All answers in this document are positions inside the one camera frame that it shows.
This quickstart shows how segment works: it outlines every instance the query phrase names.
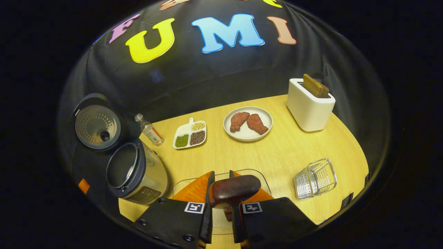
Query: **bottle label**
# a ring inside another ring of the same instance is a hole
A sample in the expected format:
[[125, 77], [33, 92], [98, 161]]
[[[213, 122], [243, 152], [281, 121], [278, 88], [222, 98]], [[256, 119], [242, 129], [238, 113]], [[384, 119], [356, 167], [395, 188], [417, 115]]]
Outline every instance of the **bottle label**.
[[159, 135], [159, 133], [155, 130], [154, 127], [152, 127], [152, 130], [150, 130], [146, 135], [148, 136], [149, 140], [151, 140], [153, 143], [155, 144], [161, 143], [162, 137]]

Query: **brown handle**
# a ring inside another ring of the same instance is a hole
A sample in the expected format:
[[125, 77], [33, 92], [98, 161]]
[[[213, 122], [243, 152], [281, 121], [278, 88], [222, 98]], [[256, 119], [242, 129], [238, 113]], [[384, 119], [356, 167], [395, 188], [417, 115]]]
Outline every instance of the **brown handle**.
[[225, 209], [239, 205], [255, 195], [260, 187], [260, 180], [253, 175], [241, 175], [216, 181], [209, 187], [211, 207]]

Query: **wooden table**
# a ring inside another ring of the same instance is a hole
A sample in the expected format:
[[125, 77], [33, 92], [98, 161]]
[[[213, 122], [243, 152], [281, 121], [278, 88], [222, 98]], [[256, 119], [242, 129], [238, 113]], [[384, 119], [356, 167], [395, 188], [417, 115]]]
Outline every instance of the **wooden table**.
[[[140, 135], [140, 139], [159, 154], [170, 174], [172, 186], [209, 171], [219, 174], [229, 170], [256, 169], [266, 178], [274, 198], [290, 198], [307, 217], [320, 224], [340, 210], [345, 197], [351, 193], [356, 196], [363, 189], [368, 164], [354, 136], [334, 114], [331, 114], [322, 131], [305, 132], [286, 107], [287, 97], [280, 95], [239, 102], [156, 122], [155, 128], [165, 137], [165, 143], [158, 147], [144, 134]], [[240, 142], [225, 132], [223, 120], [226, 115], [244, 106], [260, 107], [271, 114], [273, 126], [262, 139]], [[176, 150], [172, 147], [175, 131], [188, 123], [191, 117], [194, 121], [206, 122], [206, 142]], [[334, 165], [337, 186], [318, 197], [297, 199], [293, 177], [310, 162], [325, 157]], [[165, 197], [171, 196], [172, 188]], [[119, 206], [120, 213], [131, 221], [135, 221], [148, 208], [123, 199], [119, 199]], [[209, 249], [240, 248], [239, 244], [233, 243], [232, 234], [213, 235], [212, 238], [212, 244], [207, 245]]]

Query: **metal dish rack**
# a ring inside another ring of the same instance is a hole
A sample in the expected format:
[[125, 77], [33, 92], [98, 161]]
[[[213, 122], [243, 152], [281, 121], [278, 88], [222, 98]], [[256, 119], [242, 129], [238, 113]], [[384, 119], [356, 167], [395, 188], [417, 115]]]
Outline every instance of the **metal dish rack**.
[[294, 187], [299, 199], [322, 195], [335, 186], [337, 186], [337, 176], [328, 158], [310, 163], [294, 178]]

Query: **letter m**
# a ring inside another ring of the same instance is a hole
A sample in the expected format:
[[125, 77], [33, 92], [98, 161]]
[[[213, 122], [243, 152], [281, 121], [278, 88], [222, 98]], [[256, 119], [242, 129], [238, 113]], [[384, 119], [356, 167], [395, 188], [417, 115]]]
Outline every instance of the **letter m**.
[[200, 28], [205, 46], [202, 52], [212, 53], [223, 48], [223, 44], [218, 43], [215, 36], [218, 36], [228, 46], [235, 46], [238, 33], [241, 35], [240, 45], [260, 46], [264, 40], [258, 36], [252, 20], [254, 16], [247, 14], [236, 14], [232, 16], [231, 23], [226, 26], [214, 17], [205, 17], [193, 21], [191, 24]]

